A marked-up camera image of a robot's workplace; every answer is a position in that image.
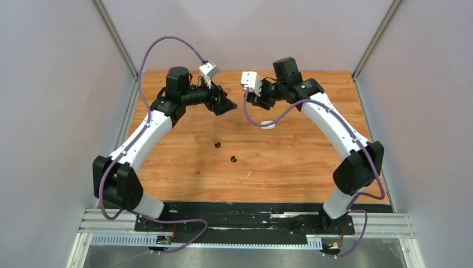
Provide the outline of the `white earbud charging case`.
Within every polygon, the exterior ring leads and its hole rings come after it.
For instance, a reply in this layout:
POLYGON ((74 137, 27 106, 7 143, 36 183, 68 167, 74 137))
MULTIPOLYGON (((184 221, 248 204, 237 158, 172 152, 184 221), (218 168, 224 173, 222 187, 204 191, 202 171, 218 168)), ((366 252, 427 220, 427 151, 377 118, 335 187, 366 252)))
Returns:
POLYGON ((263 122, 261 122, 260 123, 261 124, 261 129, 263 129, 263 130, 272 130, 272 129, 274 129, 276 127, 276 124, 273 123, 273 124, 270 125, 270 123, 272 123, 272 121, 263 121, 263 122))

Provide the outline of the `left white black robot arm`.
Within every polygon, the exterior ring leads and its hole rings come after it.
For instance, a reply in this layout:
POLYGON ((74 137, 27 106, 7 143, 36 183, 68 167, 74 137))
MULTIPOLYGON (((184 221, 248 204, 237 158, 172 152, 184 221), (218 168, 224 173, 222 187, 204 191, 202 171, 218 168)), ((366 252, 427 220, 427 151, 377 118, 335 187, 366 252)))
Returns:
POLYGON ((137 129, 109 156, 98 156, 93 161, 94 195, 100 205, 109 203, 120 210, 148 216, 149 223, 158 231, 170 226, 171 216, 165 212, 165 203, 144 192, 138 178, 140 167, 188 106, 203 104, 216 116, 237 108, 222 86, 212 81, 219 71, 214 63, 204 63, 199 71, 199 83, 192 84, 192 74, 187 68, 171 68, 166 85, 147 106, 147 114, 137 129))

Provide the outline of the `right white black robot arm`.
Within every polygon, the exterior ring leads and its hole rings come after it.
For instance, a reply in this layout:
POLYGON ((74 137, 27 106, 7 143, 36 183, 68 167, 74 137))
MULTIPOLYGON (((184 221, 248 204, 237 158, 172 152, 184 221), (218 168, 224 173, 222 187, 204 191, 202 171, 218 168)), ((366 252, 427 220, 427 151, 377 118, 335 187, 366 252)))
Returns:
POLYGON ((318 225, 333 233, 359 196, 374 181, 382 186, 384 146, 371 142, 341 115, 324 88, 314 78, 304 79, 293 57, 273 62, 275 79, 262 78, 255 71, 244 71, 241 85, 244 102, 269 110, 277 101, 290 104, 302 112, 328 138, 341 159, 333 173, 334 190, 324 202, 318 225))

